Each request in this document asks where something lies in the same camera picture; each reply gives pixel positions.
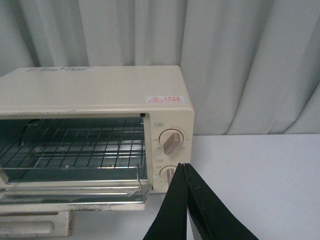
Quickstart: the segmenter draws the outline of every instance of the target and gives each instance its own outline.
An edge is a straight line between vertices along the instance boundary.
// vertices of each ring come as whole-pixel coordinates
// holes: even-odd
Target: oven rack
[[[4,170],[140,168],[145,162],[141,117],[33,119],[0,145]]]

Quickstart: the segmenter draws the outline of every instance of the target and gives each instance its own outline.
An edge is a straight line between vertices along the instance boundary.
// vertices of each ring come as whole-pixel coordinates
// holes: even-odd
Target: red warning sticker
[[[184,103],[185,98],[183,96],[147,96],[147,103]]]

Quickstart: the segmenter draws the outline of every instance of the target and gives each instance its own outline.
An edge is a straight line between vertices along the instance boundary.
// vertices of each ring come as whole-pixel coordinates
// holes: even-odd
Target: white table
[[[191,159],[260,240],[319,239],[320,134],[195,136]],[[163,198],[149,195],[144,211],[77,212],[71,237],[44,239],[142,240]]]

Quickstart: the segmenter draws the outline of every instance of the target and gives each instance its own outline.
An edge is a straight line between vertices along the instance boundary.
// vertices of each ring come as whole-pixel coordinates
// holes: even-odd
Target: white curtain
[[[319,0],[0,0],[0,76],[179,65],[196,135],[320,133]]]

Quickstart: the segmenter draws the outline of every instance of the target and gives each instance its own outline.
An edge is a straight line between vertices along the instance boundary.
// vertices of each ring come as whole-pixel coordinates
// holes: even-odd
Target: cream toaster oven
[[[191,157],[178,66],[19,68],[0,78],[0,237],[68,236],[73,212],[140,210]]]

